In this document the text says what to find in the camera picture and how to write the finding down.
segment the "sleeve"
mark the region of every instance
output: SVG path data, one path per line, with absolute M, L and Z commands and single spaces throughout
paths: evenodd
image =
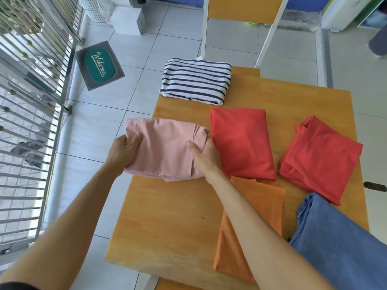
M 0 284 L 0 290 L 39 290 L 39 289 L 25 283 L 8 282 L 8 283 Z

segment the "hand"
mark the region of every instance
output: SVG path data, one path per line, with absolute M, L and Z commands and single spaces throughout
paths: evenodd
M 142 133 L 137 133 L 131 141 L 128 141 L 126 135 L 117 137 L 111 145 L 104 166 L 115 173 L 117 177 L 121 175 L 124 168 L 133 162 L 137 147 L 142 139 Z
M 216 176 L 225 175 L 222 170 L 220 153 L 210 136 L 207 138 L 203 151 L 200 151 L 192 141 L 187 141 L 187 145 L 193 157 L 193 164 L 206 177 L 208 183 L 211 184 Z

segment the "striped shirt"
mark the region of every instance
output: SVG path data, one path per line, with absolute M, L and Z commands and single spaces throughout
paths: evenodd
M 164 97 L 196 100 L 221 106 L 231 81 L 229 63 L 171 58 L 165 64 L 160 93 Z

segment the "folded clothes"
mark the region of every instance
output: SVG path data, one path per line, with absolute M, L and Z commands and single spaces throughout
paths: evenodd
M 297 210 L 290 245 L 337 290 L 376 290 L 387 285 L 387 245 L 317 193 Z
M 170 119 L 129 119 L 125 125 L 128 140 L 138 132 L 144 137 L 133 164 L 125 172 L 166 181 L 202 177 L 194 167 L 186 141 L 193 141 L 203 150 L 207 140 L 205 127 Z
M 211 109 L 210 122 L 226 175 L 276 180 L 265 110 Z
M 160 93 L 164 97 L 223 105 L 230 86 L 231 69 L 229 63 L 207 62 L 202 57 L 171 58 L 164 67 Z
M 280 160 L 279 174 L 302 189 L 320 193 L 334 205 L 359 160 L 363 145 L 311 116 Z
M 278 234 L 282 235 L 285 190 L 259 183 L 254 179 L 234 176 L 231 178 L 231 182 L 245 196 L 257 213 Z M 255 283 L 233 226 L 224 211 L 216 247 L 214 269 L 247 283 Z

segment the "doormat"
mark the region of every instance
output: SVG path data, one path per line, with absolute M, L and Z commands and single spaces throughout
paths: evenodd
M 107 40 L 77 51 L 75 58 L 88 90 L 125 76 Z

